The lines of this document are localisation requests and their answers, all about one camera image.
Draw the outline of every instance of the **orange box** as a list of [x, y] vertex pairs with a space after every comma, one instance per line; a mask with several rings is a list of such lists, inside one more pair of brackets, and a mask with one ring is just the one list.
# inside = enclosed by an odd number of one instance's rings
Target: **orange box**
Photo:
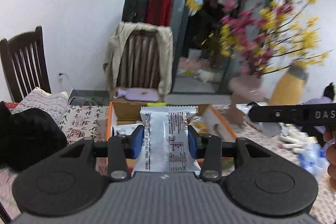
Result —
[[[106, 140], [112, 136], [113, 126], [121, 124], [132, 124], [141, 121], [140, 110], [146, 103], [131, 102], [110, 102], [108, 124], [106, 129]], [[234, 142], [237, 138], [235, 131], [228, 121], [210, 104], [195, 105], [198, 107], [197, 115], [203, 116], [208, 132], [219, 136], [227, 142]], [[127, 165], [132, 169], [137, 160], [126, 159]]]

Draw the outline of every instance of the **snack package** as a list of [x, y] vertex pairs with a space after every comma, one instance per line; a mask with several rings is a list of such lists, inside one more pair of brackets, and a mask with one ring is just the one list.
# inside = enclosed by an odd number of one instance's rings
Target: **snack package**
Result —
[[142, 150], [133, 171], [196, 172], [200, 167], [189, 152], [187, 119], [197, 107], [142, 107]]
[[137, 126], [142, 125], [142, 123], [132, 123], [132, 124], [122, 124], [119, 126], [113, 126], [113, 136], [116, 135], [132, 135], [133, 131]]

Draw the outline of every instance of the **chair back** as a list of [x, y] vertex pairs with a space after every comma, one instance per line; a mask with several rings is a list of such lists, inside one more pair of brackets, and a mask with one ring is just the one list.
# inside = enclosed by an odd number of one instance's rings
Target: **chair back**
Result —
[[156, 32], [133, 31], [121, 57], [117, 86], [157, 89], [159, 82]]
[[42, 27], [0, 41], [0, 57], [12, 99], [21, 102], [35, 87], [50, 91]]

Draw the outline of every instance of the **white fabric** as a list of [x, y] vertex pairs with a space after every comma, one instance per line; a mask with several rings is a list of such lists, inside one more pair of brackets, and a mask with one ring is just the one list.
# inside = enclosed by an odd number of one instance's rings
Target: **white fabric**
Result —
[[146, 23], [120, 22], [111, 35], [107, 47], [103, 69], [109, 85], [110, 94], [117, 86], [117, 78], [121, 57], [126, 41], [132, 31], [157, 31], [157, 47], [159, 49], [160, 83], [158, 92], [161, 95], [168, 94], [171, 89], [171, 74], [173, 62], [173, 34], [170, 27], [154, 26]]

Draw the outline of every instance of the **person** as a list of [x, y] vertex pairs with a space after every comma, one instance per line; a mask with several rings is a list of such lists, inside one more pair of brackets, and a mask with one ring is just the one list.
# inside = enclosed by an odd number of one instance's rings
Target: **person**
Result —
[[[326, 130], [323, 134], [323, 139], [325, 142], [328, 142], [333, 139], [330, 129]], [[328, 174], [330, 175], [329, 183], [334, 190], [336, 190], [336, 146], [333, 143], [327, 148], [325, 152], [327, 160], [330, 162], [328, 167]]]

